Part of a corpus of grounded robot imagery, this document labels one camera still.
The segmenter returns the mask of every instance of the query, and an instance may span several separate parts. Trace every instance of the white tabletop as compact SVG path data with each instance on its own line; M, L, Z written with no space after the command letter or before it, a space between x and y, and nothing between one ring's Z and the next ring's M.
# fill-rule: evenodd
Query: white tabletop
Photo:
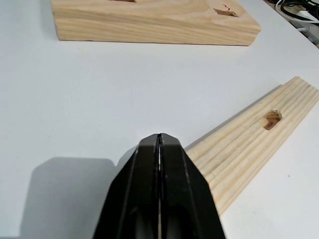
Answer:
M0 1L0 238L88 239L143 137L187 146L293 76L319 87L318 49L239 2L250 47L61 42L49 0ZM318 135L317 105L221 216L227 238L318 237Z

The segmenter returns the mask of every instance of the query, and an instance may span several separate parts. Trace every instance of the drilled hole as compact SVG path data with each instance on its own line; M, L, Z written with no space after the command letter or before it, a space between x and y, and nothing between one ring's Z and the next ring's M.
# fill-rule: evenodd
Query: drilled hole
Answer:
M264 128L271 130L282 119L280 111L270 111L263 117Z
M135 0L113 0L113 1L128 1L128 2L136 2Z
M225 15L225 16L235 16L235 17L239 17L235 12L233 11L224 11L224 10L220 10L220 9L215 9L215 12L217 12L217 14L219 15Z

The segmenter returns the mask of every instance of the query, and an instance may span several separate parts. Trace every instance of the clamp jaw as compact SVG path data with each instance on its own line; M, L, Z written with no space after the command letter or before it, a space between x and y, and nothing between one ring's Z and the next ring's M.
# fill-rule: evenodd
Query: clamp jaw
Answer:
M208 184L178 139L153 134L113 180L94 239L225 239Z

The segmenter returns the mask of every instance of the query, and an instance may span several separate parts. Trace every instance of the wooden board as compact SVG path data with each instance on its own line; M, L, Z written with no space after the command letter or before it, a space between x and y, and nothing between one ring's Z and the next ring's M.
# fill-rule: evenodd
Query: wooden board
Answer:
M236 0L51 0L60 40L250 45L259 24Z
M295 77L187 151L209 183L219 214L318 100L319 90Z

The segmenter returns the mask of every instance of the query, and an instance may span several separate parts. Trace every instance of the pine wood plank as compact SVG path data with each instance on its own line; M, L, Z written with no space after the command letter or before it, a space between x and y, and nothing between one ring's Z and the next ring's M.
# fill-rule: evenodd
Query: pine wood plank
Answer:
M59 39L250 45L260 31L236 0L128 1L51 0Z
M319 90L295 77L187 151L204 175L219 214L235 200L319 100ZM267 113L281 120L264 127Z

